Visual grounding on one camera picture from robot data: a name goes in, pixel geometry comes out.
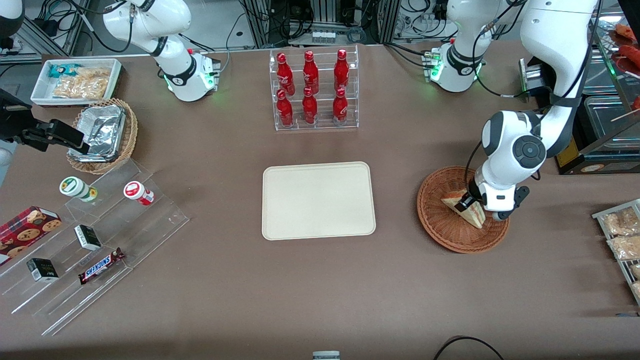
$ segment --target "small black box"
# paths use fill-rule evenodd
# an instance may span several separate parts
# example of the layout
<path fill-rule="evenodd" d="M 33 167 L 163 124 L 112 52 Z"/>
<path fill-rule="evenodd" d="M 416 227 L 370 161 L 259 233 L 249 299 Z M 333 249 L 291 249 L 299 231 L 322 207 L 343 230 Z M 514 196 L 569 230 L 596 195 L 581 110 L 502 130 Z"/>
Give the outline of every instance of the small black box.
<path fill-rule="evenodd" d="M 49 259 L 32 258 L 27 261 L 27 267 L 35 281 L 54 282 L 58 280 L 56 269 Z"/>
<path fill-rule="evenodd" d="M 80 241 L 80 246 L 91 251 L 100 250 L 100 240 L 93 228 L 81 224 L 76 226 L 74 230 L 78 241 Z"/>

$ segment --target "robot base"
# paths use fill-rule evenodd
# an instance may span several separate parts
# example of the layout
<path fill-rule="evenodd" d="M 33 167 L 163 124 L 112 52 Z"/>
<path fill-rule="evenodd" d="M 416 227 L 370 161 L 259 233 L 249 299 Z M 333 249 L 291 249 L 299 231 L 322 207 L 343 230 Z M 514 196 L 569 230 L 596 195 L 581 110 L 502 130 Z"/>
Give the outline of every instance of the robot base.
<path fill-rule="evenodd" d="M 178 99 L 187 102 L 199 100 L 209 92 L 217 91 L 220 82 L 220 62 L 214 63 L 212 59 L 201 54 L 192 54 L 192 57 L 196 60 L 196 71 L 185 85 L 171 84 L 166 76 L 164 77 L 169 90 Z"/>
<path fill-rule="evenodd" d="M 441 47 L 434 47 L 430 53 L 422 56 L 422 64 L 433 66 L 433 69 L 424 69 L 424 79 L 429 83 L 436 83 L 449 92 L 463 92 L 471 87 L 477 79 L 473 74 L 473 68 L 469 66 L 463 71 L 466 75 L 460 75 L 458 71 L 449 64 L 447 51 L 451 44 L 443 44 Z"/>

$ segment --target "packaged bread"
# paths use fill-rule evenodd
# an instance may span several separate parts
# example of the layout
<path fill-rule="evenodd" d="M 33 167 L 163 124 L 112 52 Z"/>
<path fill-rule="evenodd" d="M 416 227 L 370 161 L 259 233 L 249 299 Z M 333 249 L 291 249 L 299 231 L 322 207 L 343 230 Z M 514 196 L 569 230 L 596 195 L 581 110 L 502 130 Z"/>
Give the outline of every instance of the packaged bread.
<path fill-rule="evenodd" d="M 54 97 L 100 100 L 109 84 L 111 70 L 107 68 L 79 67 L 76 75 L 62 75 L 53 90 Z"/>
<path fill-rule="evenodd" d="M 640 299 L 640 281 L 636 281 L 631 284 L 631 291 L 633 291 L 634 295 Z"/>
<path fill-rule="evenodd" d="M 636 278 L 636 280 L 640 280 L 640 264 L 632 265 L 631 274 Z"/>
<path fill-rule="evenodd" d="M 445 194 L 440 201 L 442 201 L 449 209 L 455 211 L 458 215 L 460 215 L 463 219 L 465 219 L 468 223 L 473 225 L 478 229 L 482 229 L 482 224 L 484 223 L 485 216 L 484 210 L 482 209 L 482 205 L 479 202 L 474 202 L 471 206 L 465 211 L 458 211 L 456 209 L 456 204 L 462 199 L 462 197 L 467 193 L 466 190 L 460 190 L 457 192 L 450 192 Z"/>
<path fill-rule="evenodd" d="M 640 233 L 640 220 L 633 208 L 625 208 L 602 217 L 602 223 L 613 236 Z"/>
<path fill-rule="evenodd" d="M 607 243 L 619 260 L 640 259 L 640 236 L 618 236 Z"/>

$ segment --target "cable connector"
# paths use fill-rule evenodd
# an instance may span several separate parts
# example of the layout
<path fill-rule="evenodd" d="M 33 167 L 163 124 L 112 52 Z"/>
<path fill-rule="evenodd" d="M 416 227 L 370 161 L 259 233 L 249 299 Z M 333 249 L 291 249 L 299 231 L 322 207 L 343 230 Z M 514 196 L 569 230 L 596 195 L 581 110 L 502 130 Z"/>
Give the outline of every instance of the cable connector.
<path fill-rule="evenodd" d="M 487 31 L 493 29 L 493 27 L 495 26 L 495 23 L 498 22 L 500 20 L 500 18 L 495 18 L 493 20 L 491 20 L 491 22 L 489 22 L 484 29 L 482 29 L 482 31 L 480 31 L 480 35 L 485 34 Z"/>
<path fill-rule="evenodd" d="M 136 15 L 136 5 L 129 5 L 129 24 L 133 24 L 133 18 Z"/>

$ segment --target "snickers bar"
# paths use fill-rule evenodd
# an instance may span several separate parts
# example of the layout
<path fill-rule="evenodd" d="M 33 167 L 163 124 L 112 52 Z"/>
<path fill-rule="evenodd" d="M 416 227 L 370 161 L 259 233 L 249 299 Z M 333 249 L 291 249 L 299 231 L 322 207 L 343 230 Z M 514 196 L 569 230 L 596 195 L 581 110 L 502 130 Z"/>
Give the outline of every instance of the snickers bar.
<path fill-rule="evenodd" d="M 78 275 L 80 278 L 80 284 L 86 284 L 92 277 L 96 277 L 100 275 L 103 271 L 107 270 L 107 268 L 113 264 L 115 264 L 118 260 L 124 258 L 124 254 L 120 248 L 117 248 L 115 251 L 110 253 L 107 257 L 100 260 L 96 265 L 93 265 L 89 268 L 89 270 L 84 273 Z"/>

